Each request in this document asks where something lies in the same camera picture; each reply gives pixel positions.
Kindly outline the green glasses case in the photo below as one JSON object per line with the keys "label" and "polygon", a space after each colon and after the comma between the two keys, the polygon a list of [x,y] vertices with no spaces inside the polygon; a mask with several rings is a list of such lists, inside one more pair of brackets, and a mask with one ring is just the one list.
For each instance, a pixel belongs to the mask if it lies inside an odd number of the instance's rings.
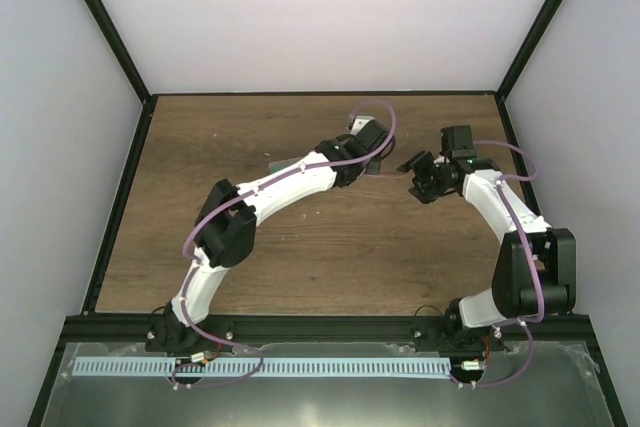
{"label": "green glasses case", "polygon": [[299,158],[289,158],[289,159],[270,162],[268,165],[269,173],[274,174],[274,173],[280,172],[296,164],[298,161],[299,161]]}

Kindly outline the red transparent sunglasses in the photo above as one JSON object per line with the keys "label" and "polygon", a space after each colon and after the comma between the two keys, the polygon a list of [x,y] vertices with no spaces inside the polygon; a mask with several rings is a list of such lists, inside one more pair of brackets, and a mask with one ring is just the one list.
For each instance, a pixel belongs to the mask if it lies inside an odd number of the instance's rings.
{"label": "red transparent sunglasses", "polygon": [[395,173],[395,174],[366,174],[368,179],[377,179],[377,180],[398,180],[405,177],[405,174]]}

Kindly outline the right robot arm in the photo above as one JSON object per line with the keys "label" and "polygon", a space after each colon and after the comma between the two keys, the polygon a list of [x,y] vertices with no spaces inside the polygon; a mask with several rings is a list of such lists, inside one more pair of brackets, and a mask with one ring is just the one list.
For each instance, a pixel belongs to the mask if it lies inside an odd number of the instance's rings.
{"label": "right robot arm", "polygon": [[540,322],[570,313],[576,303],[576,239],[566,228],[552,227],[508,185],[491,159],[420,152],[398,170],[412,173],[411,195],[430,204],[457,194],[473,206],[500,242],[490,287],[450,303],[444,325],[447,343],[472,346],[480,328],[518,321]]}

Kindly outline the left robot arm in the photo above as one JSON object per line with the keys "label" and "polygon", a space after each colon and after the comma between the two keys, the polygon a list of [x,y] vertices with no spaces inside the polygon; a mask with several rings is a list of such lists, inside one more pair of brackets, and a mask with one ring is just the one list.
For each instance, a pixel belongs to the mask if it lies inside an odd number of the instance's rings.
{"label": "left robot arm", "polygon": [[216,183],[183,246],[191,264],[169,304],[170,340],[184,351],[203,342],[201,322],[209,315],[216,291],[227,271],[251,254],[257,228],[265,220],[305,197],[350,185],[386,145],[380,141],[367,152],[354,137],[344,143],[332,139],[261,179],[239,185],[226,179]]}

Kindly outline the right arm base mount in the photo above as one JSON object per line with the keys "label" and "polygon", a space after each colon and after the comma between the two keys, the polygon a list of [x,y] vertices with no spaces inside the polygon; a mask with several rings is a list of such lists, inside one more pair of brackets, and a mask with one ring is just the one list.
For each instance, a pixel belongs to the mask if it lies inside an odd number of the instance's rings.
{"label": "right arm base mount", "polygon": [[410,334],[419,351],[478,353],[483,356],[495,344],[488,327],[463,328],[455,313],[442,312],[432,305],[416,309],[411,319]]}

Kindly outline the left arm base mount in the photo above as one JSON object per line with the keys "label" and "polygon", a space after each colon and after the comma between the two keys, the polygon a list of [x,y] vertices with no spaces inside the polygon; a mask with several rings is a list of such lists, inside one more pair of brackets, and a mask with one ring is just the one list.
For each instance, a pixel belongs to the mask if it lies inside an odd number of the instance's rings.
{"label": "left arm base mount", "polygon": [[[210,335],[232,340],[235,322],[228,316],[209,315],[197,326]],[[219,347],[230,350],[225,344],[208,340],[191,327],[179,322],[173,312],[165,306],[158,307],[150,313],[145,350],[151,353],[171,355],[193,354],[200,351],[216,351]]]}

